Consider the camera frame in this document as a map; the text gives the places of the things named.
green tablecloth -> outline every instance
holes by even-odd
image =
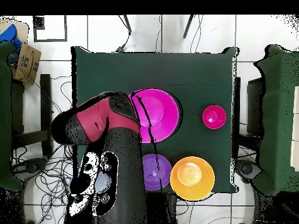
[[[222,54],[90,53],[75,48],[77,56],[78,105],[101,92],[131,93],[159,88],[175,95],[183,107],[182,125],[177,133],[157,144],[158,153],[172,166],[186,156],[198,156],[211,164],[215,173],[215,193],[232,193],[231,102],[232,58],[235,48]],[[221,106],[227,122],[220,129],[208,129],[203,110]],[[81,163],[85,147],[78,148]],[[142,155],[154,153],[151,144],[142,145]]]
[[[266,195],[279,191],[299,192],[299,172],[290,166],[294,90],[299,86],[299,53],[270,45],[266,56],[256,66],[266,83],[262,104],[265,133],[258,160],[263,172],[253,183]]]
[[[0,187],[18,191],[23,184],[10,171],[12,153],[12,75],[7,65],[8,55],[16,47],[8,41],[0,42]]]

yellow bowl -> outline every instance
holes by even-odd
[[[214,183],[212,167],[199,157],[185,157],[171,170],[171,187],[184,200],[197,201],[205,198],[211,193]]]

tripod leg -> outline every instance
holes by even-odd
[[[132,29],[131,29],[131,26],[130,26],[130,24],[128,22],[128,17],[127,17],[127,15],[123,15],[123,16],[124,16],[124,21],[126,22],[126,25],[128,27],[128,31],[131,34],[132,33]]]
[[[191,21],[192,21],[192,19],[193,19],[193,16],[194,16],[194,15],[190,15],[190,16],[189,16],[189,20],[188,20],[188,23],[187,23],[187,26],[186,26],[186,29],[185,29],[185,32],[184,32],[184,36],[183,36],[184,39],[186,38],[186,36],[187,36],[187,34],[188,34],[189,27],[190,27],[190,25],[191,25]]]

cardboard box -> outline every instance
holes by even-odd
[[[41,52],[33,47],[22,44],[17,69],[12,68],[13,78],[26,83],[35,83],[39,68]]]
[[[12,76],[15,80],[34,84],[39,68],[41,52],[27,44],[29,27],[25,23],[10,19],[0,19],[0,34],[11,24],[16,26],[16,37],[22,42],[18,67],[16,69],[11,68]]]

bowl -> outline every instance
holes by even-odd
[[[209,106],[203,112],[203,122],[210,129],[222,127],[227,119],[224,109],[220,106]]]
[[[141,142],[149,144],[169,138],[177,129],[180,108],[168,92],[142,89],[129,94],[137,119],[140,120]]]
[[[189,156],[179,160],[171,170],[171,187],[174,192],[188,201],[207,197],[215,183],[212,167],[204,159]]]
[[[148,191],[156,191],[168,185],[171,164],[162,155],[148,154],[142,157],[144,185]]]

